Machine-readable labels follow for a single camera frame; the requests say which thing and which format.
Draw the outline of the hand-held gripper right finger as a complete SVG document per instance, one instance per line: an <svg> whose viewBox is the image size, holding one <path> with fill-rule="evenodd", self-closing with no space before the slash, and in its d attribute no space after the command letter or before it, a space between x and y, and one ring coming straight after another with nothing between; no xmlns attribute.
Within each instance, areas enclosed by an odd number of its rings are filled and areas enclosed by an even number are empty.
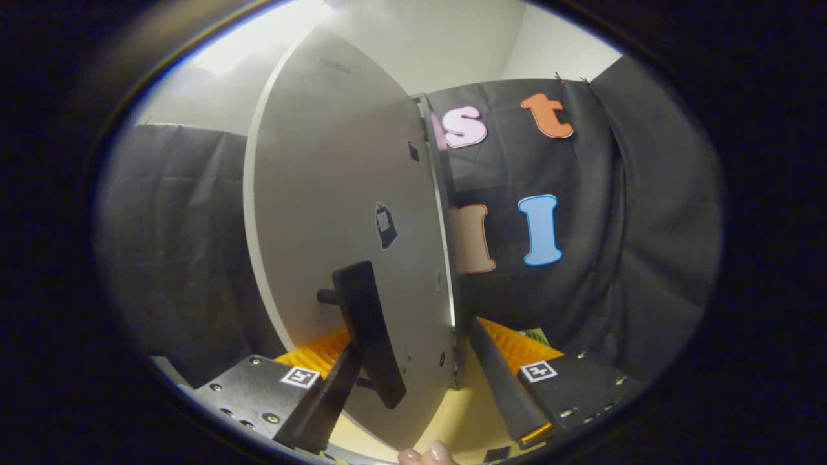
<svg viewBox="0 0 827 465"><path fill-rule="evenodd" d="M640 380L584 351L565 354L484 318L468 336L521 450L573 440L643 391Z"/></svg>

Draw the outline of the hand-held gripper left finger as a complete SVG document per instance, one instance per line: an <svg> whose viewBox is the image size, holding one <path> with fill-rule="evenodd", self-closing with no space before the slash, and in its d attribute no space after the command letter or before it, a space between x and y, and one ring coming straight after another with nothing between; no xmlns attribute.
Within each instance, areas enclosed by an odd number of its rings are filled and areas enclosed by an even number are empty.
<svg viewBox="0 0 827 465"><path fill-rule="evenodd" d="M326 455L363 362L343 327L275 359L250 355L202 386L182 389L257 435Z"/></svg>

